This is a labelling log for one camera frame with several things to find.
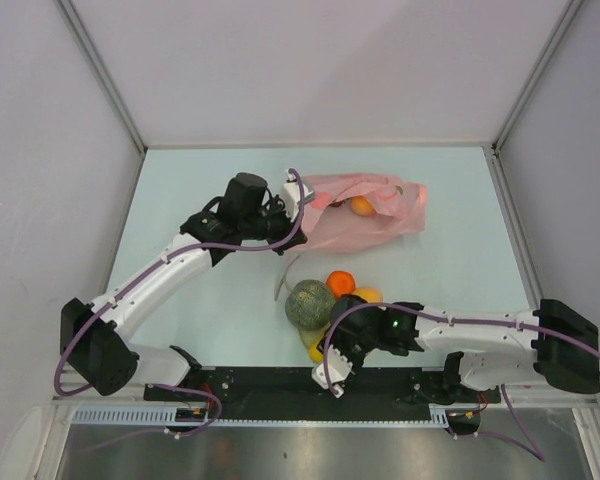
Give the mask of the green fake melon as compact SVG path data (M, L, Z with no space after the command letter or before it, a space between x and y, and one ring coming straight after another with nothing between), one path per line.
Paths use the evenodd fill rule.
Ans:
M316 279L304 279L291 286L290 270L300 255L296 255L283 270L274 289L274 300L285 293L284 313L288 322L299 331L317 331L330 322L330 313L336 299L329 287Z

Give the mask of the yellow fake mango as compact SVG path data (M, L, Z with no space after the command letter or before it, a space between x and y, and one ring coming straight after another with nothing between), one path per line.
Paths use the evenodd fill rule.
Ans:
M320 345L320 342L314 342L313 344L311 344L308 348L308 355L310 360L314 363L314 364L319 364L323 362L323 352L322 352L322 347Z

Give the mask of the yellow fake fruit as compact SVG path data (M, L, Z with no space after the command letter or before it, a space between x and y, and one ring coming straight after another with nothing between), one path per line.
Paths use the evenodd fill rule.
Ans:
M358 287L352 294L367 303L381 303L383 301L383 294L381 291L373 287Z

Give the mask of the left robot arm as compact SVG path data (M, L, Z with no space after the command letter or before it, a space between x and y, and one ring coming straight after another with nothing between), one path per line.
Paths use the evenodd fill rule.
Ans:
M135 345L141 324L189 279L217 266L232 252L273 251L301 245L305 207L314 199L311 184L294 169L279 194L265 179L241 172L223 195L191 215L154 260L120 286L84 303L77 298L61 311L60 354L54 374L57 394L69 397L95 389L112 395L130 382L166 385L177 398L194 397L201 376L195 359L180 347ZM61 375L71 367L84 385L65 389Z

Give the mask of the orange fake orange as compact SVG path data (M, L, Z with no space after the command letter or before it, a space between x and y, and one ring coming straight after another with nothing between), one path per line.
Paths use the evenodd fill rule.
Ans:
M329 274L326 279L326 286L336 299L343 295L352 294L356 290L356 281L354 276L342 270L336 270Z

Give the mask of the fake peach with leaf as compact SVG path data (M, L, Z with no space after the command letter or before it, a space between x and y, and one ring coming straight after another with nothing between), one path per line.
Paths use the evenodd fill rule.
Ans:
M351 210L361 217L371 217L376 214L372 204L363 196L356 196L350 199Z

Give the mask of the pink plastic bag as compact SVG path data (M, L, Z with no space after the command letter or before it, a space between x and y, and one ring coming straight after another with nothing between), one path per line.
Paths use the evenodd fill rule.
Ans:
M427 187L372 173L313 175L315 190L304 210L307 242L298 252L353 253L385 244L426 225Z

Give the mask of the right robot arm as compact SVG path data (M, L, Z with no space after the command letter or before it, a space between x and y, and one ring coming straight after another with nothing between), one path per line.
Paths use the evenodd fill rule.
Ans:
M443 393L464 401L501 384L545 380L575 394L600 392L598 328L565 303L543 299L536 309L466 318L419 303L369 303L345 295L331 311L313 380L335 397L375 350L395 356L446 356Z

